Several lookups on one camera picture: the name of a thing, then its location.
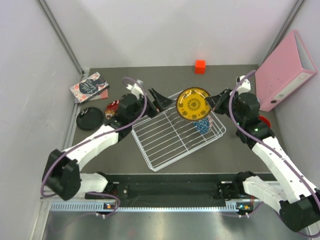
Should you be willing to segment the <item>black plate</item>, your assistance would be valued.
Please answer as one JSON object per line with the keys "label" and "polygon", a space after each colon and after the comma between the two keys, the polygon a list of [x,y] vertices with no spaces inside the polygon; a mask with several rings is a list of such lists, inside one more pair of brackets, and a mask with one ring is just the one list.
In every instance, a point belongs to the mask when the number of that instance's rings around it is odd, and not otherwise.
{"label": "black plate", "polygon": [[76,125],[83,131],[98,129],[104,121],[102,111],[96,107],[83,109],[76,117]]}

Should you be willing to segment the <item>yellow patterned plate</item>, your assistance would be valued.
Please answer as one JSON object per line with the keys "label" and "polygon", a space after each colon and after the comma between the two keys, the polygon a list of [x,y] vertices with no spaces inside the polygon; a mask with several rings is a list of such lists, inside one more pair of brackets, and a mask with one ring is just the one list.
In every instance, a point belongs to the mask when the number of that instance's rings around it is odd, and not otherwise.
{"label": "yellow patterned plate", "polygon": [[211,113],[211,107],[206,98],[210,94],[200,87],[190,87],[183,90],[175,101],[175,109],[184,120],[197,122]]}

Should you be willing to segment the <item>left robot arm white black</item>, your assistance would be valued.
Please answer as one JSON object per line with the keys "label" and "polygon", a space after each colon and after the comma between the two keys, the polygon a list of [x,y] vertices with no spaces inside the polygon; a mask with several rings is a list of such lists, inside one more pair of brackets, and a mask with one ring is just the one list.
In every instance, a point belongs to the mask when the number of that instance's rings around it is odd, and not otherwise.
{"label": "left robot arm white black", "polygon": [[83,167],[102,151],[123,140],[139,118],[154,118],[167,110],[174,101],[149,89],[154,100],[141,90],[132,90],[119,100],[116,113],[92,135],[82,142],[63,151],[50,153],[44,170],[42,184],[62,200],[68,201],[80,193],[95,192],[109,198],[114,191],[104,173],[81,173]]}

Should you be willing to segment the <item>blue white patterned bowl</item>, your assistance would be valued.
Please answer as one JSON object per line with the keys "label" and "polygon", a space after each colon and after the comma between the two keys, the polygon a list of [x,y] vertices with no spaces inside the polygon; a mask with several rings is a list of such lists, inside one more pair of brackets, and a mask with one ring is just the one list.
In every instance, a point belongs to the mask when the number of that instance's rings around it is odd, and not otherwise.
{"label": "blue white patterned bowl", "polygon": [[193,125],[201,135],[205,135],[211,128],[211,118],[207,116],[199,121],[195,121]]}

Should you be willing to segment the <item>red floral plate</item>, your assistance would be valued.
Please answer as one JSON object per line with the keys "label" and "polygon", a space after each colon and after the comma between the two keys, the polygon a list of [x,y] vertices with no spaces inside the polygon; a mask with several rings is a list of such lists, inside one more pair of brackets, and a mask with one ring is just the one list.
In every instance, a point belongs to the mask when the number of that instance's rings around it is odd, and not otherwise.
{"label": "red floral plate", "polygon": [[115,100],[108,104],[108,106],[105,108],[104,115],[107,120],[112,118],[117,113],[119,102],[119,100]]}

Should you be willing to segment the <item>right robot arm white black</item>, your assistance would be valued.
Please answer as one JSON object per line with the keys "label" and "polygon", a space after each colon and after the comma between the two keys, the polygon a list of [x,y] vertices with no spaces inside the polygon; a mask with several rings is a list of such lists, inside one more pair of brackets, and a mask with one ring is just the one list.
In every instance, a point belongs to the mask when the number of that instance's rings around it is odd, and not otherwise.
{"label": "right robot arm white black", "polygon": [[256,174],[238,173],[233,192],[239,198],[251,195],[271,207],[293,232],[299,232],[320,220],[320,190],[292,163],[275,133],[260,120],[260,103],[250,93],[227,88],[205,99],[211,109],[227,115],[237,127],[236,135],[267,166],[279,183],[270,185]]}

